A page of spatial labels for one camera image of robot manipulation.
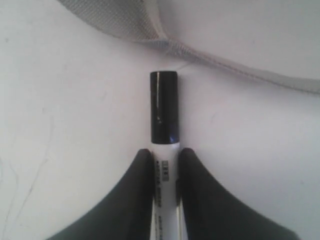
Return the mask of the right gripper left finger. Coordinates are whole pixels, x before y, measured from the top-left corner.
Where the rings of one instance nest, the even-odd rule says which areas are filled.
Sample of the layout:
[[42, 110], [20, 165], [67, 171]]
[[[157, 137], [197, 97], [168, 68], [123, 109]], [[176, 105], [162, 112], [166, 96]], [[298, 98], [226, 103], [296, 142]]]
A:
[[154, 159], [140, 149], [116, 186], [52, 240], [148, 240], [155, 194]]

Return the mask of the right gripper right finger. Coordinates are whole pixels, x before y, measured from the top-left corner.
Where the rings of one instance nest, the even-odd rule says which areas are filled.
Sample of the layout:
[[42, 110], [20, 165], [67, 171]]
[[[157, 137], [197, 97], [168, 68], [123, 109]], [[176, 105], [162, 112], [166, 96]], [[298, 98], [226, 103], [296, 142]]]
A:
[[298, 240], [292, 230], [250, 208], [225, 189], [195, 151], [178, 157], [179, 191], [190, 240]]

